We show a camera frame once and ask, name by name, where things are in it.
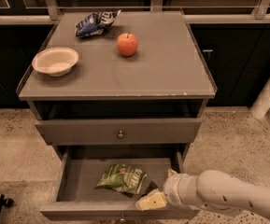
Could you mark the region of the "round top drawer knob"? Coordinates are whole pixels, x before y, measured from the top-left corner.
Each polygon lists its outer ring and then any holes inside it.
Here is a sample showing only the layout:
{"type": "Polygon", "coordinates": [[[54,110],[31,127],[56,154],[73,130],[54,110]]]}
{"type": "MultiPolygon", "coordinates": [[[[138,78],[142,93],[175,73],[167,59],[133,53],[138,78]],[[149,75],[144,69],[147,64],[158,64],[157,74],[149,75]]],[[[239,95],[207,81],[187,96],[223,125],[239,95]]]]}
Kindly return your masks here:
{"type": "Polygon", "coordinates": [[[123,131],[118,131],[117,138],[118,139],[123,139],[124,137],[125,137],[125,133],[123,131]]]}

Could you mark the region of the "blue chip bag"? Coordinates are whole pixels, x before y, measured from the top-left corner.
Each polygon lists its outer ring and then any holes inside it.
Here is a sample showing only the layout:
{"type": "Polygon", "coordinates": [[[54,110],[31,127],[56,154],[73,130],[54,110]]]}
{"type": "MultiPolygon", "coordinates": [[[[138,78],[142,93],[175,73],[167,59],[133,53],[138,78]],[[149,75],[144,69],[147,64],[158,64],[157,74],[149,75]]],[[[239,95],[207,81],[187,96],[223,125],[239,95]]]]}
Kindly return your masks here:
{"type": "Polygon", "coordinates": [[[121,10],[94,12],[90,14],[75,25],[75,36],[86,38],[101,35],[113,25],[120,13],[121,10]]]}

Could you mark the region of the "red apple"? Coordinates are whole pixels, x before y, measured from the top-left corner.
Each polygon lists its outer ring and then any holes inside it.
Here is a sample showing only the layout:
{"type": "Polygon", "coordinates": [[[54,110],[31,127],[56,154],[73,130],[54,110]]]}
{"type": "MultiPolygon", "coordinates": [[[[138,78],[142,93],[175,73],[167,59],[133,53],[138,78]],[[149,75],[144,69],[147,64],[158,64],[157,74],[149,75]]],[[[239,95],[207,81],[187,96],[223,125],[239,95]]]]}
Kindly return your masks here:
{"type": "Polygon", "coordinates": [[[138,48],[138,40],[132,33],[124,33],[117,38],[118,52],[125,57],[135,55],[138,48]]]}

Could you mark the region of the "open middle drawer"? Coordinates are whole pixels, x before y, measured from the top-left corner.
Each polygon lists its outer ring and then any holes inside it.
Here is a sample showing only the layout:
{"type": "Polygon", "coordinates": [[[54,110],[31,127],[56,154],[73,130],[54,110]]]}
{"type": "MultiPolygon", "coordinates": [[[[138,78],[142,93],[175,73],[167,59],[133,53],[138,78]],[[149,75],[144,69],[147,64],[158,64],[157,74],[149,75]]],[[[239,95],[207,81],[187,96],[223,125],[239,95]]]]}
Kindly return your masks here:
{"type": "Polygon", "coordinates": [[[173,149],[69,148],[63,155],[52,201],[40,212],[52,221],[192,219],[197,212],[188,207],[166,206],[149,211],[135,208],[140,197],[163,186],[170,168],[182,170],[181,155],[173,149]],[[97,185],[113,164],[131,165],[146,172],[139,193],[120,193],[97,185]]]}

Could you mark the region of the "round middle drawer knob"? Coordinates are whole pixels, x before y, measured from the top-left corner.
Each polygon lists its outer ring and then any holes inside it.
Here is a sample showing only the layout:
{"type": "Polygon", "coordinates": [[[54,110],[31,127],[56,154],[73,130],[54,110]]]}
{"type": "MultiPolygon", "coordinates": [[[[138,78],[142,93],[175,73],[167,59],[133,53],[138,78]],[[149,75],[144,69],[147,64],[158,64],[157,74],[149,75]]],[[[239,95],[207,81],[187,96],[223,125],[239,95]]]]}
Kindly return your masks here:
{"type": "Polygon", "coordinates": [[[126,219],[124,218],[124,215],[121,215],[121,217],[117,220],[116,224],[125,224],[126,219]]]}

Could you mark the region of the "green jalapeno chip bag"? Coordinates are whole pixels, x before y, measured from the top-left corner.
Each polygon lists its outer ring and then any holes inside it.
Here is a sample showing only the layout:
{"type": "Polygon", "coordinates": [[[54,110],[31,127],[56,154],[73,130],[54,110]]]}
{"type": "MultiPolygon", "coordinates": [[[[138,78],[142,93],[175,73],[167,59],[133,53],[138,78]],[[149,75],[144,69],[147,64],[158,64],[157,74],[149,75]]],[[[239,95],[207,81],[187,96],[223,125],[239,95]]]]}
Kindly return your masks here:
{"type": "Polygon", "coordinates": [[[114,189],[121,193],[138,194],[146,177],[146,172],[140,168],[126,164],[113,164],[104,172],[97,187],[114,189]]]}

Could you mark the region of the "closed top drawer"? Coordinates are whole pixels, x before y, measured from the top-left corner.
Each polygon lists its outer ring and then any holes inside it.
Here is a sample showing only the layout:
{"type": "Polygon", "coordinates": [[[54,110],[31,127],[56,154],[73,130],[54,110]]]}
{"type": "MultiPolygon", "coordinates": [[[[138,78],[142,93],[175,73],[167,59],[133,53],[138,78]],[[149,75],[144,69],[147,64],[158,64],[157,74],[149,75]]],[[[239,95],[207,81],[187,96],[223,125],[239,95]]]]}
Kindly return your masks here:
{"type": "Polygon", "coordinates": [[[200,119],[50,119],[36,122],[47,144],[139,145],[192,143],[200,119]],[[117,138],[118,131],[125,137],[117,138]]]}

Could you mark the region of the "white paper bowl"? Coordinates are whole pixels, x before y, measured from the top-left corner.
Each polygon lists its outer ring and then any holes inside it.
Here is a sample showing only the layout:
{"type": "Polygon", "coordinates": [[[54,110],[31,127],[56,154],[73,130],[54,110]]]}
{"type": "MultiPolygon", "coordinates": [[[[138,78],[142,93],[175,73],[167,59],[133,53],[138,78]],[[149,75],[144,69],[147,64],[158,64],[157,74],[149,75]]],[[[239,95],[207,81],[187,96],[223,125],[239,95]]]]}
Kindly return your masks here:
{"type": "Polygon", "coordinates": [[[71,48],[50,48],[37,53],[33,68],[41,74],[61,77],[68,74],[78,62],[78,53],[71,48]]]}

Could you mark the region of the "round drawer knob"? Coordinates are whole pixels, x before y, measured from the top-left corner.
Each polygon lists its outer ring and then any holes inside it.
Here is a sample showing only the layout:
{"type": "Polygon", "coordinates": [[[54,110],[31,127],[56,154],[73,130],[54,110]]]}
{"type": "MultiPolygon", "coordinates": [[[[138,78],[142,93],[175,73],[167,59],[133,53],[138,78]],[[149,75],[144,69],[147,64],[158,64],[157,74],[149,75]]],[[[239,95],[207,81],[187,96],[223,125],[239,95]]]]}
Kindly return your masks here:
{"type": "Polygon", "coordinates": [[[116,224],[125,224],[126,219],[124,218],[124,215],[121,215],[121,217],[117,220],[116,224]]]}
{"type": "Polygon", "coordinates": [[[118,131],[117,138],[118,139],[123,139],[124,137],[125,137],[125,133],[123,131],[118,131]]]}

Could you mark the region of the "grey drawer cabinet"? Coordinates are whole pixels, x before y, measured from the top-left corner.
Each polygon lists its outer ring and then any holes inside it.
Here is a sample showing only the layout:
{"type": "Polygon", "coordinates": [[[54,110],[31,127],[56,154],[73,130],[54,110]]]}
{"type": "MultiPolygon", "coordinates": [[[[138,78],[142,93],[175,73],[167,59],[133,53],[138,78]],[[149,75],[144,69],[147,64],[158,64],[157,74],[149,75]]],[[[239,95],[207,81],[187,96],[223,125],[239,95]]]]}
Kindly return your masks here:
{"type": "MultiPolygon", "coordinates": [[[[17,89],[36,121],[201,119],[217,87],[180,12],[122,12],[107,34],[79,39],[75,25],[83,17],[64,14],[48,39],[51,48],[75,50],[77,65],[62,77],[31,71],[17,89]],[[130,57],[117,49],[117,38],[124,33],[138,40],[130,57]]],[[[183,170],[190,144],[51,146],[61,161],[69,148],[173,149],[181,155],[183,170]]]]}

